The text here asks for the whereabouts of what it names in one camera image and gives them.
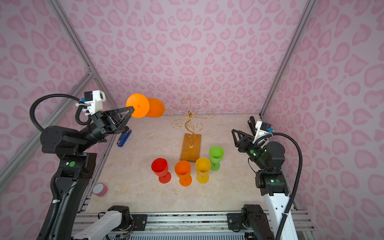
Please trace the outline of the orange wine glass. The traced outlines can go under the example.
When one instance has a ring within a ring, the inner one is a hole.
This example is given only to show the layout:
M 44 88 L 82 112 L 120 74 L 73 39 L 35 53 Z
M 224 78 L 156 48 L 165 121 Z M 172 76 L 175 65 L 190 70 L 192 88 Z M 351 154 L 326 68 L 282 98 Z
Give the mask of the orange wine glass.
M 175 165 L 175 173 L 177 174 L 179 183 L 183 187 L 188 187 L 192 183 L 191 165 L 187 161 L 179 161 Z
M 147 98 L 141 94 L 133 94 L 126 101 L 126 107 L 133 107 L 134 118 L 159 118 L 165 113 L 165 104 L 156 98 Z

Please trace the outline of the green wine glass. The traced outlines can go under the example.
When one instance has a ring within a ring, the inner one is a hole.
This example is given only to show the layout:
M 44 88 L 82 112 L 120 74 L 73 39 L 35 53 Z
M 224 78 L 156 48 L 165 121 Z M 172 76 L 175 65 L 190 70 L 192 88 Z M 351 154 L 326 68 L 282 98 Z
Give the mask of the green wine glass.
M 218 171 L 221 167 L 221 161 L 224 157 L 225 151 L 220 146 L 212 146 L 209 149 L 209 158 L 211 162 L 211 170 Z

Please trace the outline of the yellow wine glass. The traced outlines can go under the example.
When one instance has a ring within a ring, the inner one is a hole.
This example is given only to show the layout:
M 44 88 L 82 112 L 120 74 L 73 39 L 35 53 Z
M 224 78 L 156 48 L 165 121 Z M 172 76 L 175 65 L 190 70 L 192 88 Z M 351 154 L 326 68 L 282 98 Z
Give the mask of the yellow wine glass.
M 211 162 L 206 158 L 200 158 L 196 161 L 197 181 L 200 184 L 206 184 L 210 179 Z

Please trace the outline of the red wine glass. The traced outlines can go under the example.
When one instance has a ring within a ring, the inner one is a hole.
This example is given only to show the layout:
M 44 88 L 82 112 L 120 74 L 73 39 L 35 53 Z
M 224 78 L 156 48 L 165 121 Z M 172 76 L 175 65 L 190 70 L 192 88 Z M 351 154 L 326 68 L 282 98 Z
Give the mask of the red wine glass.
M 169 172 L 167 160 L 163 158 L 154 160 L 151 165 L 151 169 L 158 176 L 160 183 L 167 184 L 171 181 L 172 175 Z

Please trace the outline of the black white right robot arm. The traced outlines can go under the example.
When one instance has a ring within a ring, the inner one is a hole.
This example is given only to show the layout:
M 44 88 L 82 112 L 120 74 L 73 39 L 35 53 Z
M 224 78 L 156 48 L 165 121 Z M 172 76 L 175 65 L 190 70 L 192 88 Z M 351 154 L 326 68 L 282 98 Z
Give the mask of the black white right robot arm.
M 232 130 L 235 147 L 240 153 L 248 155 L 248 161 L 255 163 L 259 170 L 255 173 L 256 187 L 267 205 L 265 213 L 260 205 L 245 204 L 241 209 L 240 228 L 252 229 L 256 240 L 296 240 L 298 234 L 291 214 L 299 187 L 303 168 L 303 154 L 299 144 L 283 133 L 268 133 L 256 138 L 238 130 Z M 273 136 L 291 141 L 298 151 L 299 165 L 293 189 L 290 191 L 283 176 L 285 148 L 271 141 L 265 146 L 261 143 Z

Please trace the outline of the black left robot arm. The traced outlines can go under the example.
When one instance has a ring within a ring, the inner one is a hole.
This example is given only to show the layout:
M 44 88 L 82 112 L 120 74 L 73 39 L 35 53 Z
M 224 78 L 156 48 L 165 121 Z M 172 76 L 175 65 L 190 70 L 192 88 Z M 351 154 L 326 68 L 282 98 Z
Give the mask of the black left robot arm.
M 78 131 L 61 126 L 42 127 L 35 116 L 37 106 L 50 98 L 67 98 L 76 101 L 79 106 L 75 115 L 83 126 Z M 122 133 L 134 107 L 125 107 L 109 111 L 98 111 L 90 115 L 86 122 L 80 120 L 85 102 L 68 94 L 50 94 L 37 99 L 30 108 L 30 118 L 41 132 L 42 152 L 56 155 L 60 162 L 51 178 L 50 189 L 53 199 L 49 211 L 38 235 L 39 240 L 70 240 L 73 224 L 83 194 L 96 168 L 96 153 L 87 149 L 97 143 L 105 143 L 107 136 Z

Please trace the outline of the wooden rack base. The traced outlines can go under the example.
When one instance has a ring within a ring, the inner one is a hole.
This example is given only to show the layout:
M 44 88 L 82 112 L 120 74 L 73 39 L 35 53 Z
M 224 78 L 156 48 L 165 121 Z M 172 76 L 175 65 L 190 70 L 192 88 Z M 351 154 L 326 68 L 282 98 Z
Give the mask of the wooden rack base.
M 202 135 L 197 134 L 192 140 L 190 134 L 185 134 L 180 160 L 196 162 L 200 158 L 201 140 Z

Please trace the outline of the blue and black stapler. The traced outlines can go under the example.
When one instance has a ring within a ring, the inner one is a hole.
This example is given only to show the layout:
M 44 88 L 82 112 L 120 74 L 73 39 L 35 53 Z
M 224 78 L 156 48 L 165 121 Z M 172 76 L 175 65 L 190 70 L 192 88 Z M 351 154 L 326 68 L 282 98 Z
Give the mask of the blue and black stapler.
M 130 128 L 127 128 L 126 130 L 124 130 L 117 141 L 117 146 L 122 148 L 126 143 L 126 141 L 128 140 L 131 133 L 132 133 L 132 130 Z

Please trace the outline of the pink round object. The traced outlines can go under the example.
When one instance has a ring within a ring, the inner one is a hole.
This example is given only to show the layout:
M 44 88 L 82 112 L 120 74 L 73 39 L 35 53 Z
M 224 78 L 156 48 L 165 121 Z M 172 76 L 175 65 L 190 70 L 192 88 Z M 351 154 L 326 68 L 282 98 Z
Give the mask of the pink round object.
M 92 194 L 97 197 L 103 197 L 108 193 L 108 191 L 109 191 L 109 188 L 107 187 L 107 185 L 103 183 L 97 183 L 94 185 L 92 189 Z

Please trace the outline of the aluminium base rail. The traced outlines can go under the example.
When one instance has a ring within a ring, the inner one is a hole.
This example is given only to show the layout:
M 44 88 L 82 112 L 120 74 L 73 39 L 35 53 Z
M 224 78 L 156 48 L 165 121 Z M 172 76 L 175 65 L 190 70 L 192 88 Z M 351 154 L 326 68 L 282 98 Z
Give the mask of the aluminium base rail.
M 319 240 L 309 214 L 292 211 L 299 240 Z M 99 220 L 103 213 L 77 214 L 72 235 Z M 239 211 L 131 213 L 134 230 L 129 240 L 252 240 L 253 230 L 244 228 Z

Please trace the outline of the aluminium corner frame post left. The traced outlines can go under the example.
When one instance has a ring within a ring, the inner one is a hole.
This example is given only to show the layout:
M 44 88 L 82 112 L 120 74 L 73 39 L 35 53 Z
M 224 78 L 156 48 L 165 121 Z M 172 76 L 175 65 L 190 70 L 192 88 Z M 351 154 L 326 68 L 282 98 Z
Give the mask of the aluminium corner frame post left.
M 103 82 L 103 79 L 99 75 L 99 72 L 96 69 L 96 66 L 94 65 L 93 61 L 90 58 L 89 53 L 87 52 L 81 38 L 77 34 L 75 28 L 73 27 L 68 15 L 66 14 L 65 10 L 63 9 L 63 6 L 61 5 L 60 1 L 46 1 L 48 5 L 51 7 L 53 13 L 56 15 L 59 23 L 62 25 L 62 28 L 65 30 L 67 36 L 69 37 L 70 41 L 72 42 L 74 48 L 76 49 L 77 53 L 79 54 L 80 58 L 85 63 L 85 66 L 90 72 L 90 75 L 92 75 L 93 81 L 96 83 L 96 85 L 99 87 L 100 90 L 102 90 L 106 94 L 107 103 L 110 107 L 113 109 L 117 109 L 118 106 L 116 102 L 114 101 L 110 91 L 108 90 L 106 84 Z

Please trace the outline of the aluminium corner frame post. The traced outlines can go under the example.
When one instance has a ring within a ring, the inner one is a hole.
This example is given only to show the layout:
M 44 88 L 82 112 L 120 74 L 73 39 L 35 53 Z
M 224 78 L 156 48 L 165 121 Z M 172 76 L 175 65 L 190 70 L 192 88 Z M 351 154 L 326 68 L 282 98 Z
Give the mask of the aluminium corner frame post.
M 316 0 L 310 0 L 310 1 L 306 2 L 303 13 L 301 14 L 301 16 L 299 18 L 298 25 L 297 25 L 295 31 L 293 32 L 291 40 L 289 41 L 288 47 L 285 51 L 285 54 L 283 55 L 283 58 L 282 58 L 282 61 L 279 65 L 278 71 L 275 75 L 275 78 L 272 82 L 271 88 L 270 88 L 268 95 L 266 97 L 266 101 L 265 101 L 265 103 L 261 109 L 260 114 L 259 114 L 259 117 L 261 120 L 263 120 L 265 118 L 265 116 L 267 115 L 268 107 L 272 101 L 272 98 L 273 98 L 274 93 L 278 87 L 278 84 L 283 77 L 283 73 L 285 72 L 286 68 L 289 65 L 291 57 L 294 55 L 295 49 L 296 49 L 297 45 L 299 44 L 301 37 L 303 36 L 304 32 L 306 31 L 306 27 L 307 27 L 312 15 L 316 11 L 316 8 L 318 6 L 318 2 L 319 1 L 316 1 Z
M 80 58 L 85 63 L 85 66 L 90 72 L 90 75 L 92 75 L 93 81 L 96 83 L 96 85 L 99 87 L 100 90 L 102 90 L 106 94 L 107 103 L 110 107 L 113 109 L 117 109 L 118 106 L 116 102 L 114 101 L 110 91 L 108 90 L 106 84 L 103 82 L 103 79 L 99 75 L 99 72 L 96 69 L 96 66 L 94 65 L 93 61 L 90 58 L 89 53 L 87 52 L 81 38 L 77 34 L 75 28 L 73 27 L 68 15 L 66 14 L 65 10 L 63 9 L 63 6 L 61 5 L 60 1 L 46 1 L 48 5 L 51 7 L 53 13 L 56 15 L 59 23 L 62 25 L 62 28 L 65 30 L 67 36 L 69 37 L 70 41 L 72 42 L 74 48 L 76 49 L 77 53 L 79 54 Z

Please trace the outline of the aluminium corner frame post right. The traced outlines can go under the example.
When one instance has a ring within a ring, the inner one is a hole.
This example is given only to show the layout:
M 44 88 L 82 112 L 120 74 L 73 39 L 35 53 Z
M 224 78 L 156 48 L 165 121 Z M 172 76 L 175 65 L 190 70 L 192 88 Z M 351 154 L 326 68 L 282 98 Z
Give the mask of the aluminium corner frame post right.
M 265 103 L 261 109 L 260 114 L 259 114 L 259 117 L 261 120 L 263 120 L 265 118 L 265 116 L 267 115 L 268 107 L 272 101 L 272 98 L 273 98 L 274 93 L 278 87 L 278 84 L 283 77 L 283 73 L 285 72 L 286 68 L 289 65 L 291 57 L 294 55 L 295 49 L 296 49 L 297 45 L 299 44 L 301 37 L 303 36 L 304 32 L 306 31 L 306 27 L 307 27 L 312 15 L 316 11 L 316 8 L 318 6 L 318 2 L 319 1 L 316 1 L 316 0 L 310 0 L 310 1 L 306 2 L 303 13 L 301 14 L 301 16 L 299 18 L 298 25 L 297 25 L 295 31 L 293 32 L 291 40 L 289 41 L 288 47 L 285 51 L 285 54 L 283 55 L 283 58 L 282 58 L 282 61 L 279 65 L 278 71 L 275 75 L 275 78 L 272 82 L 271 88 L 270 88 L 268 95 L 266 97 L 266 101 L 265 101 Z

